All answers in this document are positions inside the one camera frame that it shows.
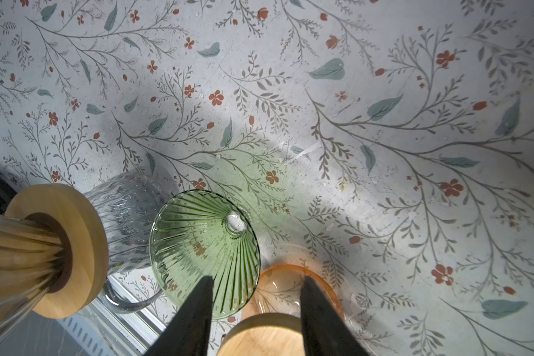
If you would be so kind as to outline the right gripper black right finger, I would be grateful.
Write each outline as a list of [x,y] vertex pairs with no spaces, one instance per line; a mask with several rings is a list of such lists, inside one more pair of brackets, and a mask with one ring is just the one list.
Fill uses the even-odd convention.
[[301,331],[305,355],[369,356],[311,277],[301,288]]

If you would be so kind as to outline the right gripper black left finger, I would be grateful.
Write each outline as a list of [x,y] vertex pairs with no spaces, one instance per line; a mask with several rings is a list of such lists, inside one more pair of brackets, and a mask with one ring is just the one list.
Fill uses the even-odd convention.
[[212,323],[214,280],[200,279],[166,330],[144,356],[207,355]]

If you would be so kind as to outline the amber glass carafe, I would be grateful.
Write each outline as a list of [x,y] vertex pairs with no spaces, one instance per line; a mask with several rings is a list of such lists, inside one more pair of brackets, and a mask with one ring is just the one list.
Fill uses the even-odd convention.
[[311,277],[344,322],[344,312],[333,288],[318,274],[297,265],[283,264],[262,272],[241,322],[230,332],[253,344],[300,344],[301,288]]

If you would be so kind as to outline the green glass dripper cone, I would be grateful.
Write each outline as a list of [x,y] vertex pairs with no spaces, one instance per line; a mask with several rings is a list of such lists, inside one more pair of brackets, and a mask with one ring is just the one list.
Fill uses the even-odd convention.
[[261,272],[260,247],[249,219],[211,191],[172,197],[151,228],[149,255],[160,288],[177,307],[203,277],[214,281],[212,316],[237,314],[252,299]]

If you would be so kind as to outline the wooden dripper ring base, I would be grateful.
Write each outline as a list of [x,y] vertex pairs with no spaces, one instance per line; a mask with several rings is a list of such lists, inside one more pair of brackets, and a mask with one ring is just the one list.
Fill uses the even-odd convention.
[[97,297],[108,275],[108,243],[98,213],[82,193],[69,185],[32,185],[11,200],[5,215],[42,223],[61,239],[62,276],[34,308],[37,314],[66,318]]

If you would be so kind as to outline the clear grey glass carafe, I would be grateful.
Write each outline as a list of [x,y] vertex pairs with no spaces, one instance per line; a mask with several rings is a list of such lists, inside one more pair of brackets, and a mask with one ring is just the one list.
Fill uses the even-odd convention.
[[151,230],[172,194],[145,174],[124,172],[85,193],[85,197],[105,230],[107,275],[150,267]]

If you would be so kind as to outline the grey glass dripper cone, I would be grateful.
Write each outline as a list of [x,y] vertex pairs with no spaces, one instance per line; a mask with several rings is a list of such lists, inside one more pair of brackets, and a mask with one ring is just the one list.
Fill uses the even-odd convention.
[[0,343],[62,275],[59,235],[31,220],[0,214]]

